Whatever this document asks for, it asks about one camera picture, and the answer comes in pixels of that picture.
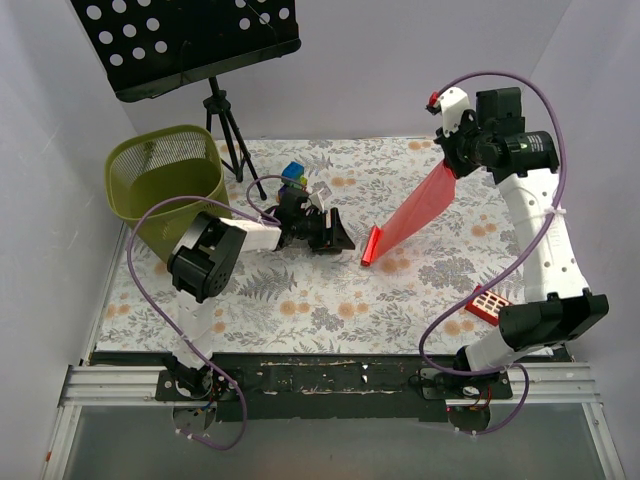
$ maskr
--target white wall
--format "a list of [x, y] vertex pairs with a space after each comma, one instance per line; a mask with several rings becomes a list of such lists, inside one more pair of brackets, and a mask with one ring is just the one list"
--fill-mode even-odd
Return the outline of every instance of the white wall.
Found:
[[[301, 49], [220, 84], [247, 138], [430, 134], [437, 120], [424, 106], [433, 90], [481, 68], [528, 76], [569, 3], [298, 0]], [[204, 125], [208, 95], [200, 82], [125, 110], [140, 133]]]
[[37, 478], [119, 223], [103, 161], [135, 135], [64, 2], [0, 2], [0, 478]]
[[[572, 350], [591, 363], [626, 474], [640, 478], [640, 3], [573, 0], [532, 78], [564, 127], [576, 257], [611, 304]], [[548, 126], [528, 107], [530, 128]]]

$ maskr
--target tripod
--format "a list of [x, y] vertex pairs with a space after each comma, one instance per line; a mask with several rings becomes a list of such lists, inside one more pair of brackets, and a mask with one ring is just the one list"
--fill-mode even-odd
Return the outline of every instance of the tripod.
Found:
[[[254, 180], [257, 180], [258, 174], [251, 162], [251, 154], [247, 149], [247, 145], [244, 143], [238, 124], [231, 113], [231, 103], [227, 100], [227, 92], [225, 90], [220, 90], [218, 79], [216, 77], [209, 78], [209, 85], [211, 86], [211, 93], [213, 95], [202, 102], [204, 108], [207, 110], [207, 130], [211, 133], [211, 117], [213, 115], [218, 115], [220, 117], [220, 125], [222, 126], [222, 132], [224, 133], [224, 139], [225, 142], [227, 142], [227, 148], [229, 149], [229, 156], [231, 157], [231, 165], [224, 160], [222, 160], [222, 164], [233, 172], [238, 182], [242, 182], [244, 165], [246, 163], [251, 171], [251, 176]], [[240, 163], [238, 163], [238, 155], [236, 154], [236, 149], [233, 145], [233, 138], [231, 137], [232, 131], [238, 141], [238, 146], [240, 147]], [[258, 191], [260, 192], [260, 198], [262, 200], [266, 200], [267, 194], [264, 192], [262, 185], [258, 183], [257, 186]]]

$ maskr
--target green trash bin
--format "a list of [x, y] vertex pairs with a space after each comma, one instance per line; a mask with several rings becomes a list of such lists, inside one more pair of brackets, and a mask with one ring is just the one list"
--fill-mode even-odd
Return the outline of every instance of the green trash bin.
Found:
[[[105, 166], [107, 199], [113, 213], [133, 228], [155, 204], [179, 195], [199, 195], [229, 204], [216, 144], [205, 129], [181, 125], [128, 140], [111, 152]], [[202, 211], [231, 218], [205, 202], [165, 205], [151, 215], [138, 236], [163, 262]]]

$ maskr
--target floral pattern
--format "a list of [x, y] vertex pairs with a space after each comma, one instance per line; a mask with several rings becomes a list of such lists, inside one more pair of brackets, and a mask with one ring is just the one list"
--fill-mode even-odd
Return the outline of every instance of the floral pattern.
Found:
[[[493, 278], [518, 253], [506, 205], [490, 176], [459, 181], [454, 203], [371, 268], [360, 266], [372, 225], [382, 225], [442, 158], [429, 139], [256, 140], [247, 142], [262, 174], [291, 161], [305, 166], [327, 206], [340, 209], [355, 251], [313, 255], [305, 243], [281, 252], [247, 252], [215, 298], [210, 340], [220, 352], [416, 353], [427, 325], [474, 287]], [[226, 146], [220, 146], [228, 159]], [[233, 206], [249, 212], [244, 184], [227, 175]], [[265, 182], [273, 202], [277, 182]], [[269, 202], [259, 202], [263, 207]], [[153, 299], [176, 315], [176, 291], [165, 265], [140, 241], [134, 265]], [[124, 252], [102, 320], [99, 351], [165, 351], [178, 341], [144, 301]], [[516, 272], [497, 293], [523, 301]], [[455, 353], [494, 327], [455, 313], [427, 341], [427, 351]]]

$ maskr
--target red translucent bag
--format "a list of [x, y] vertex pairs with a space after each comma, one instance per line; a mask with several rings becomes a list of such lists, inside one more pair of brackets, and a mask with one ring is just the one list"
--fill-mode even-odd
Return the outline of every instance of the red translucent bag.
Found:
[[360, 264], [368, 267], [451, 205], [456, 177], [444, 164], [434, 168], [382, 228], [374, 226]]

